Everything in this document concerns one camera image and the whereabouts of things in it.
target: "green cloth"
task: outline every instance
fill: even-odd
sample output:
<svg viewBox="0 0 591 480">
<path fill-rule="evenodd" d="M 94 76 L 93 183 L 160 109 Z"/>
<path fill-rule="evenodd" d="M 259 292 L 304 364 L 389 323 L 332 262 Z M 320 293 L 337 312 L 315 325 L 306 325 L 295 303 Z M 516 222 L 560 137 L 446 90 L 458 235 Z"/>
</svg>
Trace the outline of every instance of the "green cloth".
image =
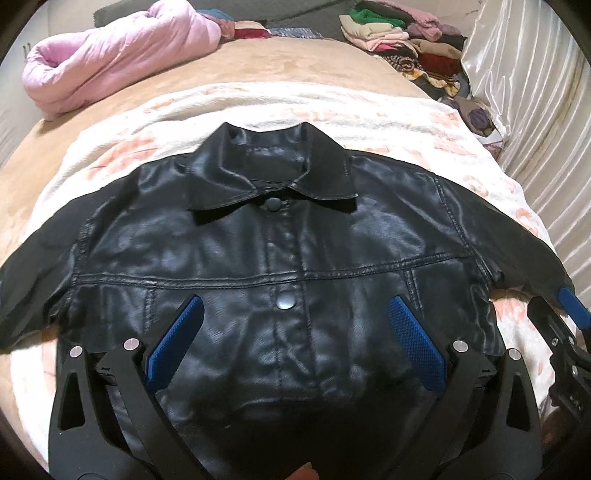
<svg viewBox="0 0 591 480">
<path fill-rule="evenodd" d="M 352 9 L 351 12 L 349 12 L 349 15 L 354 21 L 362 25 L 366 23 L 389 23 L 395 27 L 404 28 L 406 26 L 402 20 L 398 20 L 397 18 L 382 17 L 381 15 L 375 14 L 367 8 L 362 10 Z"/>
</svg>

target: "black leather jacket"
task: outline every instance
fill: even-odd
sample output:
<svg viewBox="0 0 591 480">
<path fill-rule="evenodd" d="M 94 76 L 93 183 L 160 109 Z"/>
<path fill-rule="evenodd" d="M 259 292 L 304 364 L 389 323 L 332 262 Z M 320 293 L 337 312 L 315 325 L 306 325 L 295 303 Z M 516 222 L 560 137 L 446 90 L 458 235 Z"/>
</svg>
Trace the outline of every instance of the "black leather jacket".
<svg viewBox="0 0 591 480">
<path fill-rule="evenodd" d="M 310 124 L 224 124 L 28 238 L 0 271 L 0 348 L 58 322 L 61 365 L 196 293 L 204 326 L 158 398 L 214 477 L 278 480 L 312 461 L 323 480 L 370 480 L 434 401 L 389 326 L 393 296 L 449 340 L 501 353 L 490 290 L 555 304 L 565 286 L 545 243 L 451 181 Z"/>
</svg>

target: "pink blanket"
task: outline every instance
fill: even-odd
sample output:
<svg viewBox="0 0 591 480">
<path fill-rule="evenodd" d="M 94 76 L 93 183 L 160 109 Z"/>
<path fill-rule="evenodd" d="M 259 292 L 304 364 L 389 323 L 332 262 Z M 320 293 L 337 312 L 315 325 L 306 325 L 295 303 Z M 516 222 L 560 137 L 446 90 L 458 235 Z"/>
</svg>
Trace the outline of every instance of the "pink blanket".
<svg viewBox="0 0 591 480">
<path fill-rule="evenodd" d="M 161 0 L 81 33 L 40 41 L 22 81 L 47 120 L 90 105 L 156 72 L 213 52 L 220 27 L 186 0 Z"/>
<path fill-rule="evenodd" d="M 414 18 L 414 22 L 417 24 L 417 28 L 421 31 L 421 34 L 429 41 L 437 41 L 441 38 L 441 30 L 439 29 L 439 19 L 428 12 L 423 12 L 416 8 L 407 7 L 401 5 L 395 0 L 375 0 L 379 4 L 389 5 L 394 8 L 398 8 Z"/>
</svg>

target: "blue grip pad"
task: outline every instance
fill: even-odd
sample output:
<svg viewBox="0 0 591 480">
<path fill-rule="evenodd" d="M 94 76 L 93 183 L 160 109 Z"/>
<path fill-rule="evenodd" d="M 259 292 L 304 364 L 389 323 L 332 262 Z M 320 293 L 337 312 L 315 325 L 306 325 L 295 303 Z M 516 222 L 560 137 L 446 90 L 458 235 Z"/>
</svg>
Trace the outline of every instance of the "blue grip pad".
<svg viewBox="0 0 591 480">
<path fill-rule="evenodd" d="M 441 395 L 447 383 L 446 361 L 429 335 L 400 297 L 390 301 L 388 317 L 423 387 Z"/>
<path fill-rule="evenodd" d="M 168 387 L 203 325 L 204 314 L 203 300 L 193 297 L 146 360 L 145 384 L 149 392 Z"/>
<path fill-rule="evenodd" d="M 561 288 L 558 291 L 558 302 L 573 319 L 579 330 L 591 328 L 591 313 L 568 288 Z"/>
</svg>

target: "folded clothes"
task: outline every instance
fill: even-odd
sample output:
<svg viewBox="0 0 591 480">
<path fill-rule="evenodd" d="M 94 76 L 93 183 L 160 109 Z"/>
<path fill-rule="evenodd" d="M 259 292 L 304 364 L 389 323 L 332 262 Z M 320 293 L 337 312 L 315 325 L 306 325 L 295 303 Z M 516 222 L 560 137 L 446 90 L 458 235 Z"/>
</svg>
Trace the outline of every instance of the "folded clothes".
<svg viewBox="0 0 591 480">
<path fill-rule="evenodd" d="M 418 62 L 416 59 L 412 59 L 411 57 L 407 57 L 404 55 L 385 55 L 382 56 L 384 60 L 386 60 L 394 69 L 398 72 L 412 72 L 414 69 L 418 68 Z"/>
<path fill-rule="evenodd" d="M 317 31 L 306 27 L 273 27 L 267 30 L 274 37 L 308 38 L 310 40 L 321 40 L 324 38 Z"/>
<path fill-rule="evenodd" d="M 367 10 L 371 10 L 372 12 L 381 15 L 382 17 L 398 18 L 407 25 L 409 23 L 414 22 L 414 18 L 411 14 L 391 5 L 384 5 L 376 1 L 371 2 L 367 0 L 361 0 L 360 2 L 357 2 L 355 5 L 356 10 L 362 10 L 364 8 L 366 8 Z"/>
<path fill-rule="evenodd" d="M 462 35 L 462 31 L 459 28 L 454 27 L 453 25 L 447 25 L 445 23 L 439 24 L 439 30 L 441 30 L 442 35 Z"/>
<path fill-rule="evenodd" d="M 376 47 L 374 53 L 379 56 L 392 56 L 398 55 L 400 57 L 409 57 L 411 59 L 417 59 L 418 53 L 412 47 L 412 44 L 408 44 L 408 42 L 402 40 L 400 43 L 396 43 L 394 45 L 389 44 L 381 44 Z"/>
<path fill-rule="evenodd" d="M 234 31 L 236 40 L 251 40 L 253 38 L 271 38 L 273 35 L 266 28 L 237 28 Z"/>
<path fill-rule="evenodd" d="M 208 8 L 205 10 L 196 10 L 196 12 L 198 14 L 205 14 L 205 15 L 210 15 L 211 17 L 216 17 L 219 18 L 221 20 L 228 20 L 230 22 L 233 22 L 234 19 L 232 17 L 230 17 L 230 15 L 225 14 L 224 12 L 222 12 L 221 10 L 218 10 L 217 8 Z"/>
<path fill-rule="evenodd" d="M 236 22 L 236 28 L 258 28 L 259 30 L 266 30 L 262 24 L 253 20 L 240 20 Z"/>
<path fill-rule="evenodd" d="M 412 38 L 412 39 L 419 38 L 422 40 L 428 40 L 425 38 L 424 35 L 413 34 L 411 31 L 408 30 L 408 28 L 407 28 L 407 33 L 410 35 L 410 38 Z M 464 37 L 462 35 L 441 35 L 439 40 L 436 40 L 435 43 L 447 43 L 448 45 L 451 45 L 452 47 L 457 48 L 458 50 L 463 50 L 464 43 L 466 43 L 466 40 L 467 40 L 467 37 Z"/>
<path fill-rule="evenodd" d="M 416 8 L 408 7 L 406 5 L 401 5 L 394 0 L 376 0 L 377 3 L 382 5 L 388 5 L 389 7 L 398 8 L 409 15 L 412 16 L 414 19 L 414 23 L 416 24 L 418 30 L 422 35 L 425 36 L 427 40 L 436 41 L 441 37 L 442 31 L 439 29 L 439 19 L 428 12 L 424 12 L 422 10 L 418 10 Z"/>
<path fill-rule="evenodd" d="M 349 12 L 351 18 L 360 24 L 366 23 L 389 23 L 395 27 L 405 27 L 406 23 L 396 18 L 386 18 L 381 15 L 373 13 L 371 10 L 364 8 L 362 10 L 351 9 Z"/>
<path fill-rule="evenodd" d="M 406 32 L 388 33 L 385 34 L 383 37 L 376 38 L 374 40 L 361 40 L 361 38 L 355 38 L 349 35 L 347 31 L 342 27 L 341 30 L 347 40 L 349 40 L 353 45 L 361 48 L 362 50 L 374 51 L 379 45 L 382 44 L 396 45 L 401 44 L 401 42 L 403 42 L 402 44 L 409 45 L 409 43 L 405 41 L 408 40 L 408 34 Z"/>
<path fill-rule="evenodd" d="M 415 45 L 419 53 L 431 53 L 433 55 L 456 60 L 462 58 L 462 51 L 447 43 L 435 43 L 428 40 L 421 40 L 419 38 L 413 38 L 411 43 Z"/>
<path fill-rule="evenodd" d="M 462 32 L 459 30 L 459 28 L 454 27 L 453 25 L 446 25 L 443 23 L 437 23 L 437 28 L 439 28 L 439 30 L 441 31 L 441 35 L 453 35 L 456 37 L 461 37 L 462 36 Z M 406 28 L 408 34 L 412 37 L 420 37 L 423 36 L 421 27 L 417 24 L 417 23 L 411 23 L 407 25 Z M 430 40 L 429 38 L 427 38 L 429 41 L 437 41 L 439 40 L 441 37 L 439 37 L 436 40 Z"/>
<path fill-rule="evenodd" d="M 209 15 L 204 12 L 205 10 L 200 11 L 198 13 L 203 15 L 208 20 L 217 23 L 217 25 L 220 27 L 220 30 L 222 32 L 222 38 L 224 40 L 234 40 L 234 20 L 226 20 L 225 18 L 215 17 L 214 15 Z"/>
<path fill-rule="evenodd" d="M 390 23 L 367 23 L 358 24 L 350 15 L 339 15 L 340 24 L 343 29 L 352 37 L 362 40 L 373 40 L 391 32 L 394 26 Z"/>
<path fill-rule="evenodd" d="M 444 77 L 436 73 L 427 73 L 421 69 L 401 73 L 434 100 L 445 96 L 454 97 L 460 90 L 460 82 L 455 75 Z"/>
<path fill-rule="evenodd" d="M 252 38 L 271 38 L 273 35 L 259 22 L 252 20 L 240 20 L 236 22 L 234 38 L 237 40 L 250 40 Z"/>
<path fill-rule="evenodd" d="M 420 53 L 418 62 L 424 67 L 425 72 L 437 73 L 444 77 L 451 77 L 462 71 L 462 62 L 460 60 L 441 57 L 432 53 Z"/>
</svg>

